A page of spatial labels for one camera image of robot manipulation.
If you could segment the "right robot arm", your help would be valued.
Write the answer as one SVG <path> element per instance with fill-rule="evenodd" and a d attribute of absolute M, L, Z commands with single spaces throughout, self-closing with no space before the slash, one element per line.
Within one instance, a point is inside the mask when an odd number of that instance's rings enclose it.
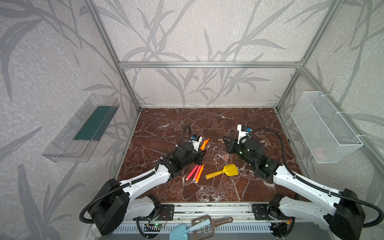
<path fill-rule="evenodd" d="M 276 196 L 270 202 L 270 213 L 274 217 L 283 215 L 313 222 L 341 240 L 358 240 L 364 228 L 376 226 L 384 220 L 384 212 L 379 207 L 359 200 L 355 192 L 326 187 L 267 157 L 264 147 L 254 138 L 239 143 L 237 139 L 223 137 L 223 142 L 227 152 L 249 164 L 256 176 L 307 199 L 302 202 Z"/>

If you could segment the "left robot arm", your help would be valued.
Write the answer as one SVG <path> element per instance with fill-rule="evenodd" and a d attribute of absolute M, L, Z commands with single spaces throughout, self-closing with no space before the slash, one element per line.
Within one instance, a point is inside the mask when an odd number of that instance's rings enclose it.
<path fill-rule="evenodd" d="M 104 237 L 126 220 L 150 216 L 160 202 L 140 196 L 178 177 L 190 164 L 201 165 L 205 154 L 206 151 L 201 150 L 198 144 L 186 142 L 161 157 L 153 169 L 141 175 L 120 182 L 108 180 L 94 199 L 80 211 L 79 220 L 94 224 Z"/>

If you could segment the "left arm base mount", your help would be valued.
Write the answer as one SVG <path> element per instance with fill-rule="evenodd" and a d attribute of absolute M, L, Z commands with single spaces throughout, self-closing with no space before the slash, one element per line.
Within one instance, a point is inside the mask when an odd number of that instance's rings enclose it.
<path fill-rule="evenodd" d="M 149 216 L 143 217 L 144 221 L 171 221 L 174 218 L 175 205 L 160 205 L 150 213 Z"/>

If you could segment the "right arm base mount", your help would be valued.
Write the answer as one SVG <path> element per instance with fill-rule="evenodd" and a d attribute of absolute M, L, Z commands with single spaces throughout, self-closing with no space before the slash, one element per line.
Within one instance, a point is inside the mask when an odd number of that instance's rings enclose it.
<path fill-rule="evenodd" d="M 251 209 L 255 220 L 271 221 L 283 219 L 283 215 L 279 208 L 270 204 L 252 204 Z"/>

